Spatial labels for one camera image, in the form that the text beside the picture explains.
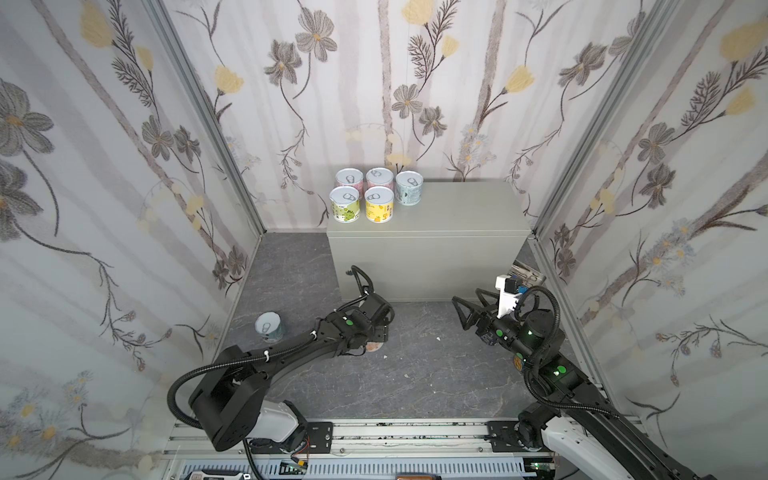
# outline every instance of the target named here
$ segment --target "gray box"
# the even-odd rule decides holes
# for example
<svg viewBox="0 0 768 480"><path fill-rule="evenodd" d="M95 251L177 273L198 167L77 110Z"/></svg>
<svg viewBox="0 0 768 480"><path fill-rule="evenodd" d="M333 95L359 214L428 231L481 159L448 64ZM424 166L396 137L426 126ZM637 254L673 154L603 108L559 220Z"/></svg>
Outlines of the gray box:
<svg viewBox="0 0 768 480"><path fill-rule="evenodd" d="M503 181L425 182L421 201L395 202L392 219L373 223L331 220L328 241L344 301L357 285L346 275L362 268L376 292L390 302L450 300L493 291L509 270L531 230L512 188Z"/></svg>

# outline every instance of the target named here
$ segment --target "white can lid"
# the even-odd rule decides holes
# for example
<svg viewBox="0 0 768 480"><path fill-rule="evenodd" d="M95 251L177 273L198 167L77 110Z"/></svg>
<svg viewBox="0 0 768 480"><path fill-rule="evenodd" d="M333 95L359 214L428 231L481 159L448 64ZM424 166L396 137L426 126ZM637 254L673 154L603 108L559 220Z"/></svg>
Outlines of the white can lid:
<svg viewBox="0 0 768 480"><path fill-rule="evenodd" d="M362 172L356 168L343 168L336 172L336 181L340 184L356 184L362 181Z"/></svg>
<svg viewBox="0 0 768 480"><path fill-rule="evenodd" d="M330 197L336 205L349 205L360 198L360 193L355 187L344 185L331 190Z"/></svg>
<svg viewBox="0 0 768 480"><path fill-rule="evenodd" d="M280 315L275 312L267 312L259 315L256 319L256 331L260 335L266 335L277 330L280 326Z"/></svg>
<svg viewBox="0 0 768 480"><path fill-rule="evenodd" d="M405 187L418 187L424 183L424 177L419 172L405 170L397 174L397 183Z"/></svg>
<svg viewBox="0 0 768 480"><path fill-rule="evenodd" d="M368 170L368 173L366 174L366 179L370 183L376 185L388 184L394 177L395 175L392 171L389 168L384 167L372 168Z"/></svg>
<svg viewBox="0 0 768 480"><path fill-rule="evenodd" d="M395 194L387 187L370 187L366 191L366 201L372 205L386 205L395 200Z"/></svg>

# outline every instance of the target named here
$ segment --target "wall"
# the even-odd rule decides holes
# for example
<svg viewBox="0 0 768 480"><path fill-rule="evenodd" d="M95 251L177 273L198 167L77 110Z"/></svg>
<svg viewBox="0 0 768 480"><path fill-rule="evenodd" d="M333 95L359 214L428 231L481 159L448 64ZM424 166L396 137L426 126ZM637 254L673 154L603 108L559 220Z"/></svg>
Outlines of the wall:
<svg viewBox="0 0 768 480"><path fill-rule="evenodd" d="M766 15L681 2L541 236L621 411L726 479L768 467Z"/></svg>
<svg viewBox="0 0 768 480"><path fill-rule="evenodd" d="M294 230L349 166L504 178L534 222L653 4L164 3L266 226Z"/></svg>
<svg viewBox="0 0 768 480"><path fill-rule="evenodd" d="M138 2L0 7L0 463L160 478L257 239Z"/></svg>

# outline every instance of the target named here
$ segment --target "marble floor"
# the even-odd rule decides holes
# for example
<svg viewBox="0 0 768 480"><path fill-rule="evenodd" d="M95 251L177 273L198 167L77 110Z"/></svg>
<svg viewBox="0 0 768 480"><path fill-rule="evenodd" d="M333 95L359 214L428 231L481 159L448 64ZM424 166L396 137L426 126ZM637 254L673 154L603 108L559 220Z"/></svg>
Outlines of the marble floor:
<svg viewBox="0 0 768 480"><path fill-rule="evenodd" d="M527 244L518 258L535 265ZM268 233L243 288L223 344L243 351L266 345L253 325L261 313L279 313L291 336L341 304L324 233ZM517 416L533 402L511 354L462 330L450 302L394 307L381 349L311 362L267 399L290 400L315 419ZM567 341L562 351L574 358Z"/></svg>

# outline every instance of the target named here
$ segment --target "tin can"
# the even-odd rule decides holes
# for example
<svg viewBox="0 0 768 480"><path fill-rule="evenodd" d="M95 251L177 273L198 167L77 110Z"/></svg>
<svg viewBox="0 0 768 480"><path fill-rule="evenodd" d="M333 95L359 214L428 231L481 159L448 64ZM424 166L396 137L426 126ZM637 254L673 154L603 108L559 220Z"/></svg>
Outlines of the tin can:
<svg viewBox="0 0 768 480"><path fill-rule="evenodd" d="M362 172L356 168L343 168L336 172L337 187L355 187L359 197L362 197Z"/></svg>
<svg viewBox="0 0 768 480"><path fill-rule="evenodd" d="M279 342L283 339L286 329L280 322L280 315L275 312L267 312L259 315L255 323L256 332L267 343Z"/></svg>
<svg viewBox="0 0 768 480"><path fill-rule="evenodd" d="M333 218L341 223L349 223L360 216L360 195L355 187L336 187L331 190Z"/></svg>
<svg viewBox="0 0 768 480"><path fill-rule="evenodd" d="M401 205L416 205L422 199L424 177L419 172L402 171L395 178L395 199Z"/></svg>
<svg viewBox="0 0 768 480"><path fill-rule="evenodd" d="M375 223L388 222L395 207L395 194L387 187L370 187L366 191L366 216Z"/></svg>
<svg viewBox="0 0 768 480"><path fill-rule="evenodd" d="M366 183L368 188L371 187L387 187L390 190L395 190L395 175L389 168L377 167L368 170L366 174Z"/></svg>

